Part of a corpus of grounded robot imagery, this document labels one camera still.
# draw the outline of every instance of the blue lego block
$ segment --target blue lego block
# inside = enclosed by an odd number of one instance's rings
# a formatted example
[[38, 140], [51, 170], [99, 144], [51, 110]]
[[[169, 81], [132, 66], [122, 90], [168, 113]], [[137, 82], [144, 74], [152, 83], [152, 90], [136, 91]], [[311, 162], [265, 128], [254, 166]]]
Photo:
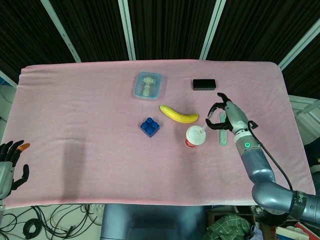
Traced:
[[151, 117], [148, 117], [140, 126], [141, 130], [150, 138], [159, 130], [159, 124]]

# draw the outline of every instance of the black eraser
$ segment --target black eraser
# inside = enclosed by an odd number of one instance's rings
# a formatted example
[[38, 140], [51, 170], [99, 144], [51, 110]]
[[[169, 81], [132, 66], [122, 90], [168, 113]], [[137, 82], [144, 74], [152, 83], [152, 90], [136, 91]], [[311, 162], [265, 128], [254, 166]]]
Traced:
[[216, 89], [215, 79], [193, 79], [192, 89], [195, 91], [212, 91]]

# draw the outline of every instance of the robotic hand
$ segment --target robotic hand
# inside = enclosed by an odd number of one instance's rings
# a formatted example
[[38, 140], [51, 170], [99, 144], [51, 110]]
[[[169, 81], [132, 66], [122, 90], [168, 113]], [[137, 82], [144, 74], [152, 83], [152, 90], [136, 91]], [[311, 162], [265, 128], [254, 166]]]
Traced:
[[23, 144], [24, 141], [13, 142], [0, 145], [0, 203], [11, 194], [12, 190], [16, 190], [24, 184], [29, 178], [29, 166], [23, 166], [23, 174], [20, 179], [14, 181], [15, 166], [18, 162], [20, 154], [27, 149], [30, 144]]
[[320, 225], [320, 198], [301, 191], [293, 191], [285, 174], [290, 189], [278, 185], [275, 174], [262, 150], [263, 145], [252, 133], [252, 129], [258, 125], [253, 121], [248, 121], [245, 113], [225, 94], [218, 93], [217, 95], [222, 98], [223, 102], [215, 103], [208, 116], [218, 108], [223, 109], [226, 113], [225, 122], [212, 123], [207, 118], [206, 124], [213, 130], [230, 130], [235, 135], [236, 148], [248, 177], [254, 183], [253, 200], [269, 213], [264, 223], [280, 225], [288, 216], [291, 216], [296, 220]]

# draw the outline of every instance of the pink cloth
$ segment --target pink cloth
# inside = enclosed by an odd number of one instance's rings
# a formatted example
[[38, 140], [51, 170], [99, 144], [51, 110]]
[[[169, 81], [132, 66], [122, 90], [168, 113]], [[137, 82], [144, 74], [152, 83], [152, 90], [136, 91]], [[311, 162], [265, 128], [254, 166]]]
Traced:
[[[134, 97], [139, 72], [163, 76], [157, 100]], [[215, 91], [193, 91], [192, 79], [216, 79]], [[30, 166], [27, 183], [5, 199], [9, 207], [64, 203], [159, 205], [253, 204], [249, 180], [228, 132], [208, 129], [201, 146], [186, 148], [191, 124], [159, 110], [199, 113], [225, 93], [259, 127], [254, 131], [291, 179], [295, 190], [315, 189], [282, 73], [270, 62], [152, 60], [34, 65], [22, 69], [3, 142], [31, 143], [14, 176]], [[152, 117], [149, 138], [140, 124]], [[211, 119], [219, 121], [216, 112]], [[271, 163], [279, 184], [287, 187]]]

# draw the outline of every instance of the clear plastic box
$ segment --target clear plastic box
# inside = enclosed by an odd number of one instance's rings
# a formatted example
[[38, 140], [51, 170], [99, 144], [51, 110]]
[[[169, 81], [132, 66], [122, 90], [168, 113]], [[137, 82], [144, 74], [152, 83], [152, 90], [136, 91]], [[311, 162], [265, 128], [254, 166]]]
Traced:
[[161, 82], [161, 74], [142, 71], [136, 79], [134, 95], [137, 98], [155, 100], [159, 97]]

